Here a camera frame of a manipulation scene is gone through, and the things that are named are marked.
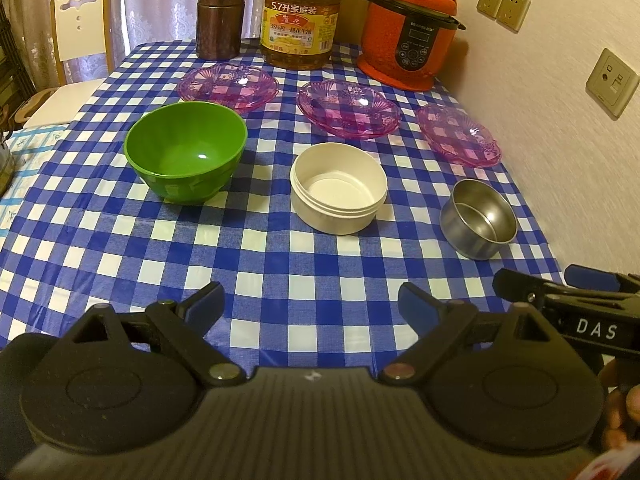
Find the person's right hand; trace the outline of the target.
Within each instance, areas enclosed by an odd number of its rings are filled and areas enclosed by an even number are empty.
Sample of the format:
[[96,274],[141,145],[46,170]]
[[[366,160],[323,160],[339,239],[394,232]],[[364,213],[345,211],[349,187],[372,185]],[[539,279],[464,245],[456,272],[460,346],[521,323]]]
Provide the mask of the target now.
[[599,373],[606,395],[601,444],[605,450],[622,448],[639,437],[639,363],[612,359]]

